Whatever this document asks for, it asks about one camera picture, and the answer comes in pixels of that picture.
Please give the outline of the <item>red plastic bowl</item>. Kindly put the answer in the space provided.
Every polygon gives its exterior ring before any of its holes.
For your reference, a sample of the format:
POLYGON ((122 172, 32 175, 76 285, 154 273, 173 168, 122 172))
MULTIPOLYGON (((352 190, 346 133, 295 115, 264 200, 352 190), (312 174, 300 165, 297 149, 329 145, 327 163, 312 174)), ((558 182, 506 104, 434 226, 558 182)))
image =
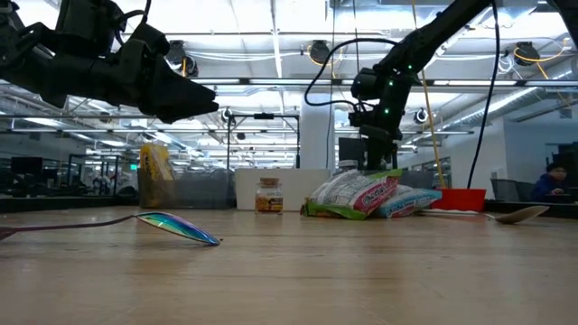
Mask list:
POLYGON ((442 197, 435 201, 432 209, 482 212, 485 204, 485 189, 441 189, 442 197))

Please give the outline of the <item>grey mesh office chair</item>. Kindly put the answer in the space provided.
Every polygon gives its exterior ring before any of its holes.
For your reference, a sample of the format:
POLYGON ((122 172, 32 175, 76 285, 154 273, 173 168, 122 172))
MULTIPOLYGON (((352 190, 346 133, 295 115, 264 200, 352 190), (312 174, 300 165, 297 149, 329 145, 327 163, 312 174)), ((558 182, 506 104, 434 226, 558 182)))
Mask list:
POLYGON ((529 202, 533 183, 505 179, 491 179, 495 200, 529 202))

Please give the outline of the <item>rainbow iridescent metal spoon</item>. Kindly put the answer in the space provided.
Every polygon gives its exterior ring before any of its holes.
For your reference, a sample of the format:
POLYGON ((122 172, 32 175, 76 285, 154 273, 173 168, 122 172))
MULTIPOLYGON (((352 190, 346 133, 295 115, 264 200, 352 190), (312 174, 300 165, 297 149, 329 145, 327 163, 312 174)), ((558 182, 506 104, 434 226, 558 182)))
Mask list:
POLYGON ((184 218, 178 217, 168 212, 161 212, 161 211, 142 212, 122 218, 116 218, 109 221, 95 222, 95 223, 34 226, 34 227, 0 227, 0 241, 9 238, 14 234, 22 232, 80 229, 80 228, 101 228, 119 224, 121 222, 128 221, 129 219, 137 219, 140 222, 143 222, 154 228, 159 228, 163 231, 172 233, 174 235, 189 238, 197 242, 201 242, 206 246, 220 245, 220 240, 214 237, 208 231, 195 226, 190 221, 184 218))

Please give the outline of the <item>silver metal spoon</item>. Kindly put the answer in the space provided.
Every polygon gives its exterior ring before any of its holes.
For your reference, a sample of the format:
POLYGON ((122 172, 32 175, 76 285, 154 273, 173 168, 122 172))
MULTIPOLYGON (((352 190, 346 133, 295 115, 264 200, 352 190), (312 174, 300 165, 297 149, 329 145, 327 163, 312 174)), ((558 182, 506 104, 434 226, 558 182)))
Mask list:
POLYGON ((472 210, 444 210, 444 209, 423 209, 418 212, 419 216, 433 217, 484 217, 502 225, 515 225, 532 218, 539 217, 549 210, 547 206, 531 206, 502 215, 491 215, 485 212, 472 210))

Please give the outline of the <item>green and pink ramen packet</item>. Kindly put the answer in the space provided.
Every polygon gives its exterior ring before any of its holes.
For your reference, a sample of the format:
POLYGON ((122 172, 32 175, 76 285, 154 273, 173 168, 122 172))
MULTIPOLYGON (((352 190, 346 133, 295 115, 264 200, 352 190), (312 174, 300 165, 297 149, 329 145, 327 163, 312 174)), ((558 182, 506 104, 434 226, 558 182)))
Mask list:
POLYGON ((301 207, 306 217, 364 220, 396 192, 401 170, 365 175, 350 170, 332 176, 301 207))

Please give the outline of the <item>white plastic bin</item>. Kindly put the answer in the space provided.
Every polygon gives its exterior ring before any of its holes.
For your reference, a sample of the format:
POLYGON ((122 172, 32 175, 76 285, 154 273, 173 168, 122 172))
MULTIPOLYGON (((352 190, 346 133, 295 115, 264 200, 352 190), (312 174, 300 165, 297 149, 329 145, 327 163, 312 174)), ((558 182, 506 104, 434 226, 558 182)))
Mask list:
POLYGON ((305 199, 331 177, 331 172, 324 169, 237 169, 234 176, 238 209, 254 210, 260 179, 277 178, 284 198, 284 211, 299 211, 305 199))

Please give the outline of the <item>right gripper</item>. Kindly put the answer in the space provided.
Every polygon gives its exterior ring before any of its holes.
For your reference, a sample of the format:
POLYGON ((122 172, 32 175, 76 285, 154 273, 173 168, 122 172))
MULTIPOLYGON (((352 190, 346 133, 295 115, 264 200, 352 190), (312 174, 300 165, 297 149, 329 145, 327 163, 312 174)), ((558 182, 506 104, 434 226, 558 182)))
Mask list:
MULTIPOLYGON (((356 108, 350 113, 350 125, 359 129, 363 142, 367 146, 367 169, 379 170, 383 158, 383 147, 391 146, 394 141, 403 138, 400 123, 402 108, 374 107, 367 111, 356 108)), ((384 154, 386 166, 397 168, 397 145, 393 144, 384 154)))

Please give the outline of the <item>person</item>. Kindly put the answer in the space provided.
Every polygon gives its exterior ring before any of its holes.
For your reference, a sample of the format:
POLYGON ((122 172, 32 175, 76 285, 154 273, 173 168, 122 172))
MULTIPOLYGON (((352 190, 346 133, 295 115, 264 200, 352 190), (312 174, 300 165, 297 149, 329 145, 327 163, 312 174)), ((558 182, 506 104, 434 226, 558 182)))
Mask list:
POLYGON ((534 184, 530 199, 534 202, 556 203, 563 200, 563 196, 570 191, 566 184, 567 170, 560 163, 547 165, 545 173, 534 184))

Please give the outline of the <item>small cork-topped spice jar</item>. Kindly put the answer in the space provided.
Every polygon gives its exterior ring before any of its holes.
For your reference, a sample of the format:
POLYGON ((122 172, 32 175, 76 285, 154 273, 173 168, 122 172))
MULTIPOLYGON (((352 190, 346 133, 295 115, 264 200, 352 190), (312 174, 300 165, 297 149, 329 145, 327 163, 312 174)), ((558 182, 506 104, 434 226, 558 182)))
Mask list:
POLYGON ((284 197, 278 178, 261 178, 255 195, 257 214, 281 214, 284 209, 284 197))

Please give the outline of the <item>yellow Maruchan ramen packet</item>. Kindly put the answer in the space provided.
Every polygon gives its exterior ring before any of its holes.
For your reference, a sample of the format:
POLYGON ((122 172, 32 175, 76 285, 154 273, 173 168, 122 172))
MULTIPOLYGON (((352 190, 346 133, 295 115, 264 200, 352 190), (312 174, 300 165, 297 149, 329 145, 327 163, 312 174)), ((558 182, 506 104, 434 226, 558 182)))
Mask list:
POLYGON ((175 177, 169 152, 159 144, 144 144, 138 169, 139 205, 145 209, 165 208, 173 204, 175 177))

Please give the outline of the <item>blue-edged ramen packet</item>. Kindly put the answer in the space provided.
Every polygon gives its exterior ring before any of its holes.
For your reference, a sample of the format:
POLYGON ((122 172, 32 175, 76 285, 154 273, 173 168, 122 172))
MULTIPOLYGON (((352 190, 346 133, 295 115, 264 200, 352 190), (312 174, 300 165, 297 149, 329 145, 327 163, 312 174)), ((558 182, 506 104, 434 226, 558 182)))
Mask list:
POLYGON ((427 209, 440 200, 443 194, 438 190, 418 189, 398 185, 394 194, 375 212, 378 218, 403 218, 422 209, 427 209))

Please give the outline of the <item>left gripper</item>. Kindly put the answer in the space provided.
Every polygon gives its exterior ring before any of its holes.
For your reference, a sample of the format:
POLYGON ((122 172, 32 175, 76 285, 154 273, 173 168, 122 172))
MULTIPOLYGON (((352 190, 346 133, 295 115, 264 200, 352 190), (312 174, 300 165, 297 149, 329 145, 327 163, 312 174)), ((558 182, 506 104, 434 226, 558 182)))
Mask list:
POLYGON ((113 60, 57 56, 49 64, 40 95, 56 107, 68 96, 91 98, 114 106, 140 107, 164 124, 215 112, 213 90, 178 75, 152 60, 115 57, 113 60))

